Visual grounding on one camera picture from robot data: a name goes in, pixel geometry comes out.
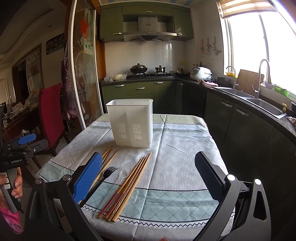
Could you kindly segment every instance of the cutting board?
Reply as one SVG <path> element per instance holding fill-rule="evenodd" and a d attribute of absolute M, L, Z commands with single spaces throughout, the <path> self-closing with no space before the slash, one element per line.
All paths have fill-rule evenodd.
<path fill-rule="evenodd" d="M 263 82 L 263 79 L 264 74 L 261 74 L 260 83 Z M 241 69 L 237 77 L 237 84 L 239 86 L 235 87 L 236 89 L 244 91 L 250 95 L 255 95 L 252 85 L 255 90 L 258 88 L 258 73 Z"/>

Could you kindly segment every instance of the dishwasher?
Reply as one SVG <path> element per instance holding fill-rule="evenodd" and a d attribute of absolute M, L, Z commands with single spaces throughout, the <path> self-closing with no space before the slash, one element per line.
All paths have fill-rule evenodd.
<path fill-rule="evenodd" d="M 183 83 L 182 115 L 204 117 L 207 91 L 197 84 Z"/>

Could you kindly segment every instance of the sliding glass door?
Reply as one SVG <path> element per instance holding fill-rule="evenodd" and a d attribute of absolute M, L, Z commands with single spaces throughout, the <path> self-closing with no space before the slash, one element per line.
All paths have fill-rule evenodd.
<path fill-rule="evenodd" d="M 103 113 L 96 66 L 96 11 L 87 0 L 72 3 L 68 57 L 76 109 L 82 129 Z"/>

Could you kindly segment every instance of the tablecloth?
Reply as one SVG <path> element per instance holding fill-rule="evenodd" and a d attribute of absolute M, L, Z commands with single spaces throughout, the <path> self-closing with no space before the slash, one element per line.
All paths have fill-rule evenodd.
<path fill-rule="evenodd" d="M 163 237 L 169 241 L 193 240 L 218 205 L 195 168 L 195 154 L 203 151 L 227 174 L 204 120 L 196 116 L 153 114 L 153 141 L 151 148 L 146 149 L 117 146 L 108 114 L 104 114 L 48 161 L 37 176 L 46 181 L 59 180 L 85 164 L 95 151 L 103 153 L 111 145 L 114 151 L 119 149 L 112 166 L 121 167 L 127 162 L 134 166 L 142 156 L 150 152 L 152 156 L 116 222 L 92 218 L 116 182 L 116 172 L 82 208 L 96 231 L 112 240 L 156 241 Z M 224 233 L 230 231 L 233 215 Z"/>

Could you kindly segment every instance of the clear plastic spoon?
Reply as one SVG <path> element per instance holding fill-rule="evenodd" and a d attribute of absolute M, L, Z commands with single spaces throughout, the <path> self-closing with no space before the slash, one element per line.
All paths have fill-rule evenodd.
<path fill-rule="evenodd" d="M 126 163 L 126 164 L 124 164 L 123 166 L 120 167 L 118 179 L 116 180 L 115 184 L 112 186 L 111 190 L 108 192 L 108 194 L 106 195 L 106 197 L 104 198 L 104 200 L 99 205 L 98 209 L 96 210 L 96 212 L 93 215 L 93 218 L 96 218 L 97 217 L 98 213 L 104 208 L 104 206 L 110 200 L 110 198 L 112 197 L 112 195 L 115 193 L 116 187 L 120 183 L 122 183 L 122 180 L 124 178 L 126 178 L 130 174 L 130 172 L 131 172 L 131 163 L 130 162 L 128 162 L 128 163 Z"/>

